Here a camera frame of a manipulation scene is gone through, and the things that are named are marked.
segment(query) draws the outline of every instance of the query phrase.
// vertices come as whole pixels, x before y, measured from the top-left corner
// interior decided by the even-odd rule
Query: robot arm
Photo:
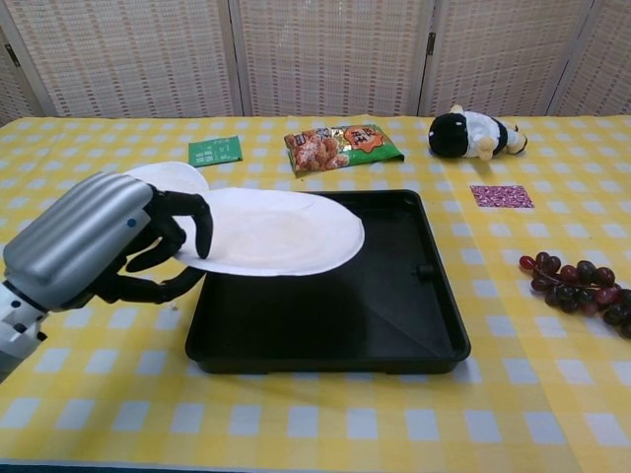
[[[75,185],[4,248],[0,285],[0,382],[46,336],[50,311],[79,308],[97,296],[161,304],[204,275],[185,268],[162,284],[118,275],[156,266],[177,253],[186,234],[174,216],[195,222],[200,257],[210,252],[213,221],[199,195],[163,192],[134,177],[97,173]],[[127,257],[136,255],[127,263]]]

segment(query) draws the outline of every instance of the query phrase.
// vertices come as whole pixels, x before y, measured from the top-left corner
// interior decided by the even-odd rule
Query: wicker panel
[[[418,106],[433,1],[238,4],[253,114],[390,115]]]
[[[557,113],[631,113],[631,6],[604,0]]]
[[[35,111],[22,89],[16,66],[13,65],[13,61],[2,45],[0,51],[0,126],[34,114]]]
[[[545,112],[550,81],[574,38],[584,0],[450,0],[421,111],[454,103],[493,115]]]
[[[59,115],[235,112],[216,0],[5,1]]]

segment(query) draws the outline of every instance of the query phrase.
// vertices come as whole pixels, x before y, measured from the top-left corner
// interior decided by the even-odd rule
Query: chip bag
[[[286,135],[285,144],[296,174],[404,159],[383,130],[374,124],[303,131]]]

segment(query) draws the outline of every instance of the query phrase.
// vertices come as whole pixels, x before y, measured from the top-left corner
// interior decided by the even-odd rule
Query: paper plate
[[[160,190],[188,194],[208,190],[208,182],[196,168],[177,161],[141,166],[130,169],[125,174],[152,184]]]
[[[175,218],[186,231],[175,258],[188,266],[241,276],[305,276],[344,264],[364,244],[361,220],[325,197],[244,188],[200,194],[214,221],[208,258],[197,256],[192,220]]]

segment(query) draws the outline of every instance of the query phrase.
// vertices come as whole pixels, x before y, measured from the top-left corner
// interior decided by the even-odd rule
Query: black tray
[[[304,277],[209,273],[186,340],[207,372],[449,372],[470,352],[418,194],[322,192],[360,217],[348,263]]]

